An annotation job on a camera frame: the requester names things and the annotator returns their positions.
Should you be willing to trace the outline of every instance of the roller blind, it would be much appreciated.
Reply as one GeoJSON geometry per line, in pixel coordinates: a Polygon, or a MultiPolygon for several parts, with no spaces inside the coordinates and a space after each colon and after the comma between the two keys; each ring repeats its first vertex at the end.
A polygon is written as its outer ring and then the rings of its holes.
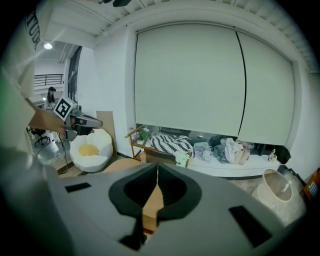
{"type": "Polygon", "coordinates": [[[238,139],[284,145],[294,111],[292,65],[261,41],[238,35],[246,69],[246,104],[238,139]]]}
{"type": "Polygon", "coordinates": [[[243,59],[233,30],[181,24],[138,34],[137,123],[237,136],[244,97],[243,59]]]}

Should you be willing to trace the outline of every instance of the cable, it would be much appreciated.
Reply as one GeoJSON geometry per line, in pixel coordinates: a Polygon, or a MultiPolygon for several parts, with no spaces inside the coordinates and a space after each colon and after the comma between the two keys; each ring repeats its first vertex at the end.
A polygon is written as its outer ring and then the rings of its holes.
{"type": "Polygon", "coordinates": [[[46,146],[48,146],[49,144],[51,144],[51,141],[49,141],[48,144],[44,145],[44,146],[38,151],[38,153],[36,153],[35,156],[37,156],[37,155],[40,153],[40,151],[43,150],[43,149],[44,149],[46,146]]]}
{"type": "Polygon", "coordinates": [[[66,164],[66,170],[63,173],[60,173],[60,175],[61,175],[61,174],[65,174],[68,171],[69,167],[68,167],[68,161],[67,161],[67,155],[66,155],[66,148],[65,148],[65,146],[64,146],[64,144],[63,144],[63,142],[61,140],[61,137],[60,137],[59,133],[58,133],[58,137],[59,137],[61,145],[62,145],[62,149],[63,149],[63,152],[64,152],[65,164],[66,164]]]}

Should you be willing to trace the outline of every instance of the pile of clothes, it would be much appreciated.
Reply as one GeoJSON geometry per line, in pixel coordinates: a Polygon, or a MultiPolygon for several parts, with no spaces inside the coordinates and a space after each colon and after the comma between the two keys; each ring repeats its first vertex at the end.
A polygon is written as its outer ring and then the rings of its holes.
{"type": "Polygon", "coordinates": [[[208,142],[197,142],[193,146],[195,156],[200,160],[210,163],[212,158],[212,149],[208,142]]]}
{"type": "Polygon", "coordinates": [[[244,142],[223,138],[220,145],[214,147],[213,156],[223,164],[244,165],[249,159],[250,149],[244,142]]]}

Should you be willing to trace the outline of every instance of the fabric pile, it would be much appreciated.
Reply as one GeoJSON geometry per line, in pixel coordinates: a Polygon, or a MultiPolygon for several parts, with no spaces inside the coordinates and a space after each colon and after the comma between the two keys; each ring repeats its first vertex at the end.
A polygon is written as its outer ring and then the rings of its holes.
{"type": "Polygon", "coordinates": [[[151,146],[155,149],[169,154],[175,152],[189,153],[191,152],[191,158],[195,157],[195,151],[191,144],[191,139],[187,136],[169,136],[169,135],[157,135],[150,137],[151,146]]]}
{"type": "Polygon", "coordinates": [[[197,158],[206,163],[210,163],[213,154],[208,142],[195,143],[193,149],[197,158]]]}
{"type": "Polygon", "coordinates": [[[250,150],[245,143],[234,141],[232,138],[223,138],[220,143],[213,150],[213,156],[220,163],[244,165],[247,162],[250,150]]]}

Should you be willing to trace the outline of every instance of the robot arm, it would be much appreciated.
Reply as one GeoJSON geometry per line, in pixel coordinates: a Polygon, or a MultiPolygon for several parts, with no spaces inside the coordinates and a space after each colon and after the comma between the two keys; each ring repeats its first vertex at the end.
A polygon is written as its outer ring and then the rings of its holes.
{"type": "Polygon", "coordinates": [[[65,125],[65,138],[73,141],[77,135],[88,135],[93,128],[99,128],[103,122],[82,113],[80,105],[68,97],[62,97],[53,112],[65,125]]]}

